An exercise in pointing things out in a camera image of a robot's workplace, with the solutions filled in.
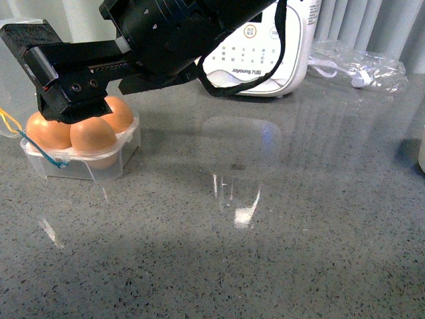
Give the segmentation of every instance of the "gray countertop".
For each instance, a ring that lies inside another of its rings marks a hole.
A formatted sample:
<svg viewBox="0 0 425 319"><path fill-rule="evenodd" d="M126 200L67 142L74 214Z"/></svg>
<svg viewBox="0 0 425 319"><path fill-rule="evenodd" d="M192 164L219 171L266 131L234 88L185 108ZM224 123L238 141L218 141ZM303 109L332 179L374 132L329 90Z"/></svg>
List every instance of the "gray countertop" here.
<svg viewBox="0 0 425 319"><path fill-rule="evenodd" d="M425 318L424 96L126 96L143 146L103 185L1 138L0 317Z"/></svg>

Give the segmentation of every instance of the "egg carton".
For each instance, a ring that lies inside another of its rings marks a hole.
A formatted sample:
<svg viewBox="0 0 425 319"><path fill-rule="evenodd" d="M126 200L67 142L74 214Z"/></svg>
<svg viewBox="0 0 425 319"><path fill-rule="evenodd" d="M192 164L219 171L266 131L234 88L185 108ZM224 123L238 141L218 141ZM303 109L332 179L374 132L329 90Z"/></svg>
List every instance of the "egg carton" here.
<svg viewBox="0 0 425 319"><path fill-rule="evenodd" d="M134 121L124 132L116 134L117 142L110 148L97 152L77 152L74 148L65 150L43 149L56 161L68 163L64 168L52 165L26 139L21 140L21 147L27 156L31 167L37 175L47 178L67 177L75 179L89 179L101 183L118 178L124 165L141 146L139 114L134 112Z"/></svg>

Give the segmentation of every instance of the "brown egg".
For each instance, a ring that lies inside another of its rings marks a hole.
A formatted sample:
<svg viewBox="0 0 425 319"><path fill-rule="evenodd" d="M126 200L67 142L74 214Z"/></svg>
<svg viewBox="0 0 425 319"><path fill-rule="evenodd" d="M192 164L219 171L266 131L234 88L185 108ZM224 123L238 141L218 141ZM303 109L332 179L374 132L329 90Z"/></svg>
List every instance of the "brown egg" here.
<svg viewBox="0 0 425 319"><path fill-rule="evenodd" d="M112 147L118 140L114 130L101 118L89 118L71 125L72 147L78 152L98 152ZM87 161L90 167L106 169L117 160L118 153L96 161Z"/></svg>
<svg viewBox="0 0 425 319"><path fill-rule="evenodd" d="M102 118L107 121L115 133L124 132L134 121L131 108L125 101L116 96L107 96L105 101L111 108L112 113L103 115Z"/></svg>
<svg viewBox="0 0 425 319"><path fill-rule="evenodd" d="M64 150L71 147L70 128L69 124L46 121L36 112L28 119L26 133L41 148Z"/></svg>

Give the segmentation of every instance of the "clear plastic sheet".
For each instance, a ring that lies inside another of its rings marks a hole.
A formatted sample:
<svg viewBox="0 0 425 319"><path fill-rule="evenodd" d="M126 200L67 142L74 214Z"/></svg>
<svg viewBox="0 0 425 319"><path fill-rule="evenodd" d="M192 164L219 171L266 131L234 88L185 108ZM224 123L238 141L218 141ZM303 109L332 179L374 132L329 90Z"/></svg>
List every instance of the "clear plastic sheet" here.
<svg viewBox="0 0 425 319"><path fill-rule="evenodd" d="M313 42L308 72L337 84L382 92L404 92L408 84L402 62L350 49L338 40Z"/></svg>

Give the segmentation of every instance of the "white curtain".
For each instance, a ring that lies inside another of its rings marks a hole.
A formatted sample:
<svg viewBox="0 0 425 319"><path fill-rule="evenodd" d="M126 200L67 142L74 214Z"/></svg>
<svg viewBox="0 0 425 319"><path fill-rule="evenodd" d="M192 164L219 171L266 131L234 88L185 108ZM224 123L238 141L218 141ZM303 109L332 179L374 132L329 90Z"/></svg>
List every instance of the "white curtain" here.
<svg viewBox="0 0 425 319"><path fill-rule="evenodd" d="M385 53L425 73L425 0L322 0L315 38Z"/></svg>
<svg viewBox="0 0 425 319"><path fill-rule="evenodd" d="M113 39L113 23L99 14L101 3L0 0L0 19L46 19L66 42ZM425 73L425 0L322 0L316 38L386 53L401 60L408 72Z"/></svg>

